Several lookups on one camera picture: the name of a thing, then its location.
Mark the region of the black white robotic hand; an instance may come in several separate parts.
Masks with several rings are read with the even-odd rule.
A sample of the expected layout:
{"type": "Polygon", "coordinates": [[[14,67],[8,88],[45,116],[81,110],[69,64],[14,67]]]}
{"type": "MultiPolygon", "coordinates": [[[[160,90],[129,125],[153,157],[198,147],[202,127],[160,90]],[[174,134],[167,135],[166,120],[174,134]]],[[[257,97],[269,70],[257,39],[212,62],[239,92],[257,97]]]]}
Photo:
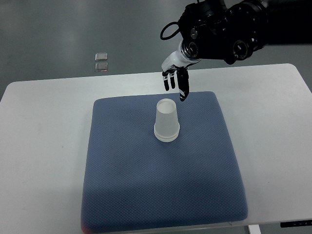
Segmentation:
{"type": "Polygon", "coordinates": [[[191,57],[186,49],[184,41],[181,41],[178,49],[172,52],[162,63],[162,77],[166,91],[176,87],[175,74],[177,77],[177,86],[179,89],[180,101],[184,101],[190,92],[188,67],[197,64],[201,59],[191,57]]]}

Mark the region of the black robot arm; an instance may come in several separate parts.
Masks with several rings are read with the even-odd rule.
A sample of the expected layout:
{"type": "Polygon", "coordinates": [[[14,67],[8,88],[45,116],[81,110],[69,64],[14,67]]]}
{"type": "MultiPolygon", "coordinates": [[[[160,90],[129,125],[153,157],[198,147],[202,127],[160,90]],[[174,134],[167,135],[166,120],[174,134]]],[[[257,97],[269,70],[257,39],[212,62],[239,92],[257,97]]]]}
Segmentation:
{"type": "Polygon", "coordinates": [[[227,64],[245,60],[265,45],[310,44],[310,0],[244,0],[227,8],[222,0],[189,4],[178,29],[190,59],[220,59],[227,64]]]}

